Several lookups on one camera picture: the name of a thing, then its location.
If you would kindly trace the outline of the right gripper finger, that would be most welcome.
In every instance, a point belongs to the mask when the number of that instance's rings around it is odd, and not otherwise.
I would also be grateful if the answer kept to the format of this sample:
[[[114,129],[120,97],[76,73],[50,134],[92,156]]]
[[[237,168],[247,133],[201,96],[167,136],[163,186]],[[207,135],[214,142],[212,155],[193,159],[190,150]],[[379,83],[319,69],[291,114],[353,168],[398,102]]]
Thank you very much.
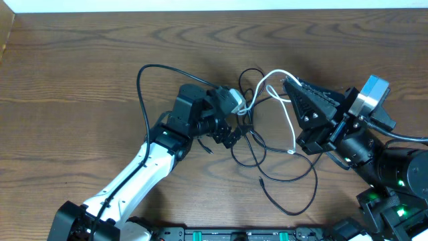
[[[299,83],[290,77],[284,80],[284,91],[288,94],[298,94],[307,98],[319,98],[332,104],[340,104],[344,100],[344,95],[309,82],[298,79]]]
[[[332,104],[319,98],[307,98],[288,94],[292,102],[298,124],[302,130],[315,129],[337,123],[338,104]]]

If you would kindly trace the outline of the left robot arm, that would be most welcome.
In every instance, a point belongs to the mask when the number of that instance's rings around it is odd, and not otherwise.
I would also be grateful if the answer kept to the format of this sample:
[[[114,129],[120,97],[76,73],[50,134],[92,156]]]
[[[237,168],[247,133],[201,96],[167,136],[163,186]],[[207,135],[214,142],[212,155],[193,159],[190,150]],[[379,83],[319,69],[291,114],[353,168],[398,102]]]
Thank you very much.
[[[191,150],[194,139],[209,135],[229,148],[237,141],[226,118],[243,109],[233,88],[179,88],[173,109],[148,132],[134,159],[99,193],[78,206],[63,204],[53,219],[48,240],[150,240],[153,231],[130,215],[148,192]]]

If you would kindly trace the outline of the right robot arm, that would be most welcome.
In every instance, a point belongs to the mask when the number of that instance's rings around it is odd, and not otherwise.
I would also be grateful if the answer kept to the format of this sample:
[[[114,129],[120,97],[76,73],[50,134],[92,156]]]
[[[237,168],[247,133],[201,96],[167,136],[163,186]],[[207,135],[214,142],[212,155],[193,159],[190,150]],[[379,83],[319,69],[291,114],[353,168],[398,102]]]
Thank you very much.
[[[303,80],[284,80],[302,130],[296,142],[307,155],[335,152],[369,189],[357,200],[372,240],[427,239],[427,150],[392,147],[392,142],[421,143],[425,137],[393,132],[396,122],[383,108],[390,88],[370,76],[361,90],[341,94]]]

